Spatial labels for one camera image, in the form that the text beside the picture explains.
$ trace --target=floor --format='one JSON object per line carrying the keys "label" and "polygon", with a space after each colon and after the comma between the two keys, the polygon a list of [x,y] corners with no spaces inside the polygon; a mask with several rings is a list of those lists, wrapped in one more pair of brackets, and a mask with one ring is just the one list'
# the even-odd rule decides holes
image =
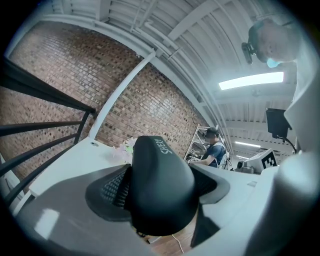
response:
{"label": "floor", "polygon": [[[174,234],[174,236],[180,241],[184,253],[192,249],[190,247],[190,244],[196,227],[196,219],[197,214],[193,217],[192,221],[184,229]],[[178,241],[175,240],[171,235],[162,236],[160,239],[152,243],[150,246],[152,250],[158,255],[177,256],[183,254],[179,247]]]}

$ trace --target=metal railing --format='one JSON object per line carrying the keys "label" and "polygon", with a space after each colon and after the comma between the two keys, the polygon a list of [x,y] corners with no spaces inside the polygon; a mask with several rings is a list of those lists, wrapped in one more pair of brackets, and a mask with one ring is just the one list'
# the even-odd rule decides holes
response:
{"label": "metal railing", "polygon": [[96,110],[65,93],[55,89],[46,82],[40,80],[24,69],[20,68],[8,59],[3,59],[2,63],[2,77],[0,86],[11,89],[13,91],[30,95],[48,102],[57,103],[73,109],[84,111],[84,115],[81,121],[57,121],[57,122],[34,122],[34,123],[19,123],[0,125],[0,137],[18,134],[22,132],[29,132],[35,130],[41,130],[46,128],[55,128],[63,126],[74,126],[79,125],[76,133],[56,139],[48,142],[44,145],[38,146],[27,152],[24,152],[2,164],[0,164],[0,177],[10,171],[12,168],[20,165],[24,161],[36,156],[37,154],[67,140],[73,139],[73,145],[56,154],[54,157],[47,160],[45,163],[36,168],[28,176],[26,176],[20,183],[15,186],[10,193],[4,198],[5,203],[9,206],[16,196],[45,168],[62,156],[66,151],[71,149],[75,144],[78,143],[81,132],[84,128],[86,120],[89,114],[94,114]]}

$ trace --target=mesh panel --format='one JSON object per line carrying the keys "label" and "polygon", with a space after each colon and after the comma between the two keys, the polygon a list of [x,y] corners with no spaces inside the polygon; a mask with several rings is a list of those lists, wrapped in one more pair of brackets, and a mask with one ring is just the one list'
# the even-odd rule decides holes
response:
{"label": "mesh panel", "polygon": [[191,170],[194,176],[195,186],[199,194],[199,197],[207,193],[210,193],[216,189],[217,183],[214,179],[204,175],[203,173],[194,168],[191,168]]}
{"label": "mesh panel", "polygon": [[117,207],[124,208],[130,186],[130,176],[124,171],[104,184],[100,190],[101,197]]}

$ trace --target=fluorescent light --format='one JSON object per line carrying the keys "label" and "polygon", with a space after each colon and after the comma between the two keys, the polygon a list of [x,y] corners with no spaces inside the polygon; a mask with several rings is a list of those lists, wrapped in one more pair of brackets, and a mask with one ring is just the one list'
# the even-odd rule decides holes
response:
{"label": "fluorescent light", "polygon": [[261,148],[260,145],[255,145],[255,144],[249,144],[249,143],[244,143],[244,142],[239,142],[239,141],[235,141],[235,144],[240,144],[240,145],[245,145],[245,146],[250,146],[250,147],[255,147],[255,148]]}
{"label": "fluorescent light", "polygon": [[242,158],[243,159],[249,159],[248,157],[244,157],[244,156],[241,156],[241,155],[237,155],[237,157],[240,158],[240,159],[242,159]]}
{"label": "fluorescent light", "polygon": [[219,86],[221,90],[227,90],[227,89],[237,88],[242,86],[282,83],[283,81],[284,81],[283,72],[273,72],[273,73],[249,75],[249,76],[244,76],[244,77],[220,82]]}

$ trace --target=wire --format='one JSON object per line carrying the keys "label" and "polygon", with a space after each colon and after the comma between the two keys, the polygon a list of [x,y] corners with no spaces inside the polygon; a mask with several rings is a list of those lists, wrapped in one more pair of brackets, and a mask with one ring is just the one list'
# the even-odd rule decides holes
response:
{"label": "wire", "polygon": [[174,238],[175,240],[177,240],[177,241],[178,241],[178,243],[179,243],[179,246],[180,246],[180,249],[181,249],[182,253],[183,253],[183,254],[185,254],[184,250],[182,250],[182,247],[181,247],[181,243],[180,243],[180,241],[179,241],[178,239],[176,239],[176,238],[175,238],[175,236],[174,236],[173,234],[172,234],[171,236],[173,236],[173,238]]}
{"label": "wire", "polygon": [[282,139],[282,140],[288,142],[288,143],[291,145],[291,147],[293,147],[294,153],[295,153],[295,154],[297,153],[297,150],[296,150],[295,146],[291,143],[290,140],[288,140],[287,138],[279,137],[279,136],[277,136],[277,138],[278,138],[278,139]]}

